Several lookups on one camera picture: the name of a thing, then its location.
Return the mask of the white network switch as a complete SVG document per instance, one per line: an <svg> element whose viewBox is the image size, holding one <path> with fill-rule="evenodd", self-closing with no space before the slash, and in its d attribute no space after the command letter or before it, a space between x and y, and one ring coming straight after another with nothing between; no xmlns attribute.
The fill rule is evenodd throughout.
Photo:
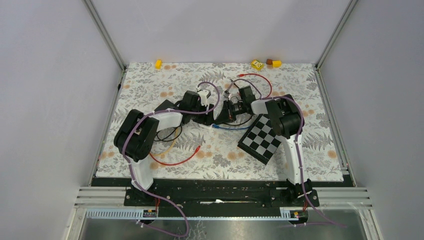
<svg viewBox="0 0 424 240"><path fill-rule="evenodd" d="M201 128L204 128L204 129L212 129L213 128L213 126L214 126L214 124L212 123L212 124L203 124L203 123L199 123L198 124Z"/></svg>

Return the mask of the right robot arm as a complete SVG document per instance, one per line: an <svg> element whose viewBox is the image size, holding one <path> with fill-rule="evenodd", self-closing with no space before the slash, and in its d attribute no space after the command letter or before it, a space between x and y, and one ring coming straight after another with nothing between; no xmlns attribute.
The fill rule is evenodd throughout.
<svg viewBox="0 0 424 240"><path fill-rule="evenodd" d="M301 205L313 191L310 179L305 179L303 169L302 130L305 123L302 110L290 94L277 97L257 99L250 86L240 88L241 99L237 102L225 100L215 119L216 125L229 124L238 115L267 115L270 129L281 136L285 159L291 170L287 201L293 206Z"/></svg>

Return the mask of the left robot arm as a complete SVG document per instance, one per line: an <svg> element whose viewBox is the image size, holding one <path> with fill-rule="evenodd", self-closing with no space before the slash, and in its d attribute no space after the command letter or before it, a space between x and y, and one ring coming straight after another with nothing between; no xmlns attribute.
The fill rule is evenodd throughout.
<svg viewBox="0 0 424 240"><path fill-rule="evenodd" d="M164 100L150 113L132 109L114 137L113 144L129 162L131 184L137 188L136 199L144 206L152 204L155 192L153 174L146 158L151 153L156 133L178 128L193 121L210 126L214 123L213 104L208 103L209 90L186 91L175 103Z"/></svg>

